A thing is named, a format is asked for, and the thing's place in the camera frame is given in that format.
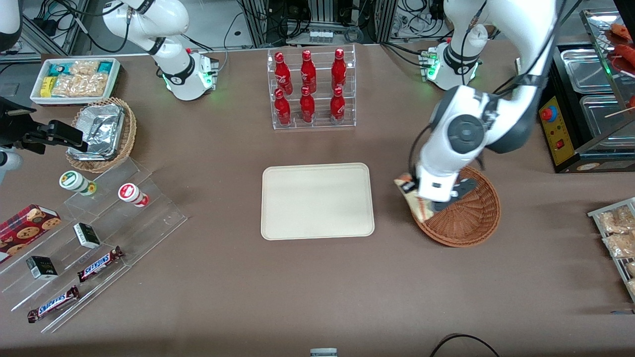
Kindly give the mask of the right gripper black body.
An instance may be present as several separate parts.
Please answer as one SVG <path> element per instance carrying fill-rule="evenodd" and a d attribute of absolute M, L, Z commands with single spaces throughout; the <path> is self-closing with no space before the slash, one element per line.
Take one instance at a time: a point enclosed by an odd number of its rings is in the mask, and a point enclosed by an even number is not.
<path fill-rule="evenodd" d="M 32 133 L 38 138 L 39 126 L 31 115 L 36 109 L 0 98 L 0 146 L 2 148 L 17 149 L 45 149 L 45 144 L 30 142 L 28 136 Z"/>

